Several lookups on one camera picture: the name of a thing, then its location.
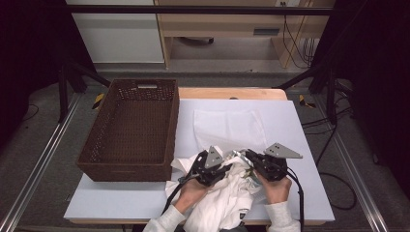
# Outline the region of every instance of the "floor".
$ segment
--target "floor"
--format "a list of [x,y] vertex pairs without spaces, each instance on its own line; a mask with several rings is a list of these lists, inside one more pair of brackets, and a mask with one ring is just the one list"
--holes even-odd
[[[215,38],[213,44],[187,39],[175,40],[172,59],[168,69],[161,64],[105,66],[97,64],[100,74],[107,79],[116,77],[165,77],[178,78],[181,86],[223,86],[223,87],[264,87],[277,86],[303,72],[296,67],[305,63],[295,55],[295,64],[283,69],[269,39],[222,39]],[[121,231],[118,225],[75,225],[62,218],[74,192],[81,173],[73,171],[75,157],[87,136],[87,127],[92,125],[96,111],[90,110],[101,86],[91,79],[87,94],[82,96],[77,112],[70,121],[65,135],[56,140],[55,151],[49,159],[42,156],[48,140],[53,137],[58,110],[58,86],[44,88],[30,98],[33,104],[27,112],[27,120],[21,123],[10,143],[0,151],[0,218],[4,225],[7,216],[15,217],[11,227],[15,231]],[[321,104],[323,95],[311,95],[308,90],[310,80],[304,80],[286,91],[288,99],[294,101],[302,123],[312,122],[324,117]],[[300,96],[306,103],[300,104]],[[349,107],[349,102],[337,93],[338,111]],[[410,203],[402,194],[388,167],[375,165],[371,148],[366,143],[360,128],[350,110],[340,113],[337,132],[326,149],[318,166],[319,171],[335,174],[344,182],[323,174],[322,181],[331,202],[336,221],[322,226],[308,226],[306,231],[410,231]],[[331,135],[333,126],[318,124],[306,127],[307,142],[313,156],[318,159]],[[347,157],[356,170],[349,170]],[[35,191],[19,195],[32,171],[38,168],[38,160],[45,160],[40,173],[41,179],[30,182]],[[352,173],[359,173],[365,188],[357,192],[359,201],[352,209],[346,210],[354,202],[354,194],[346,185],[356,186]],[[370,195],[361,196],[362,191]],[[15,203],[25,209],[13,211]],[[372,222],[374,217],[379,221]],[[249,231],[261,228],[250,228]]]

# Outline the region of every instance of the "metal frame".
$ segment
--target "metal frame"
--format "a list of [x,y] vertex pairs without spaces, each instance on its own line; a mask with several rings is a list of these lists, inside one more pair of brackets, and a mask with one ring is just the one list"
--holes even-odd
[[[49,11],[67,11],[70,13],[88,13],[88,14],[202,14],[202,15],[341,15],[341,14],[349,14],[353,13],[350,10],[335,10],[329,8],[284,8],[284,7],[197,7],[197,6],[96,6],[96,5],[68,5],[68,6],[51,6],[51,5],[44,5],[44,8]],[[316,73],[319,71],[319,67],[323,68],[322,66],[314,67],[310,70],[309,73]],[[92,73],[85,72],[82,69],[80,70],[82,73],[86,73],[87,75],[94,76]],[[67,88],[65,83],[64,73],[66,70],[62,69],[62,73],[60,74],[60,97],[62,98],[61,102],[67,101],[67,96],[64,97],[62,95],[67,95],[67,91],[64,91]],[[104,79],[100,79],[99,76],[94,76],[100,83],[108,84]],[[291,82],[285,83],[279,88],[287,89],[293,85],[293,83],[299,82],[304,78],[308,77],[308,74],[302,74],[292,80]],[[77,107],[79,102],[80,95],[73,99],[72,106],[70,111],[64,110],[65,115],[60,118],[61,123],[57,126],[54,134],[51,136],[47,146],[44,148],[44,151],[36,164],[35,168],[33,169],[30,177],[28,178],[25,186],[23,187],[22,191],[20,192],[17,200],[15,201],[12,208],[9,210],[9,213],[6,217],[2,220],[0,224],[0,231],[14,231],[15,227],[18,224],[19,219],[21,218],[28,202],[30,201],[34,191],[39,184],[44,171],[51,160],[56,147],[64,134],[65,129],[67,128],[70,120],[73,117],[73,113]],[[386,223],[380,212],[377,209],[368,189],[366,188],[365,183],[362,180],[361,175],[359,174],[358,170],[356,169],[353,161],[350,159],[346,148],[344,147],[339,135],[337,134],[336,137],[336,144],[337,148],[340,152],[340,158],[342,163],[347,171],[350,181],[353,183],[353,188],[355,189],[356,193],[358,194],[359,200],[364,208],[366,217],[369,221],[369,224],[373,231],[388,231]]]

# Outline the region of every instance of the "white cloth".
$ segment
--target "white cloth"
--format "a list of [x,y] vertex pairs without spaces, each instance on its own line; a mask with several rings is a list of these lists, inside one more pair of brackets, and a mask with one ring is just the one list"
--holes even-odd
[[[266,211],[272,221],[269,232],[299,232],[301,224],[299,221],[290,217],[290,211],[287,202],[266,205]],[[151,219],[145,226],[143,232],[173,232],[178,223],[182,222],[185,217],[173,206],[170,205],[168,210],[158,219]]]
[[[190,170],[197,155],[189,159],[175,159],[171,165],[185,173]],[[187,232],[209,232],[237,227],[245,214],[250,210],[253,194],[261,188],[255,188],[247,179],[249,166],[242,159],[235,157],[226,160],[222,165],[232,163],[226,177],[217,182],[194,206],[184,229]],[[167,182],[165,192],[169,196],[178,186],[177,182]]]
[[148,221],[143,232],[173,232],[183,220],[185,220],[185,216],[173,205],[170,205],[160,218]]
[[204,111],[194,110],[193,129],[198,152],[218,146],[224,152],[267,148],[262,119],[255,110]]

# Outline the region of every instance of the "brown wicker basket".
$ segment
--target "brown wicker basket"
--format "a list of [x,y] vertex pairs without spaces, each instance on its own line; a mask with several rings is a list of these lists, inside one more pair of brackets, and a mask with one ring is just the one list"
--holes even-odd
[[77,166],[96,182],[170,180],[178,111],[176,80],[113,80]]

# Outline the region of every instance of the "table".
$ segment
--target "table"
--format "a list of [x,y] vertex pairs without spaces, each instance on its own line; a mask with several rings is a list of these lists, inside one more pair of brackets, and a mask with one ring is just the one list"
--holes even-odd
[[[231,97],[239,100],[221,100]],[[293,102],[286,100],[282,90],[180,88],[180,98],[175,157],[188,158],[197,154],[191,117],[195,109],[257,109],[265,131],[276,131],[266,132],[268,142],[280,142],[304,156],[303,159],[289,159],[288,165],[298,174],[304,188],[306,224],[335,220]],[[178,175],[181,173],[173,172],[172,180]],[[166,201],[164,186],[165,183],[96,183],[83,175],[64,218],[73,223],[146,223],[161,215]],[[296,185],[292,186],[289,195],[289,207],[292,217],[298,218]],[[263,202],[254,203],[244,221],[246,224],[269,224]]]

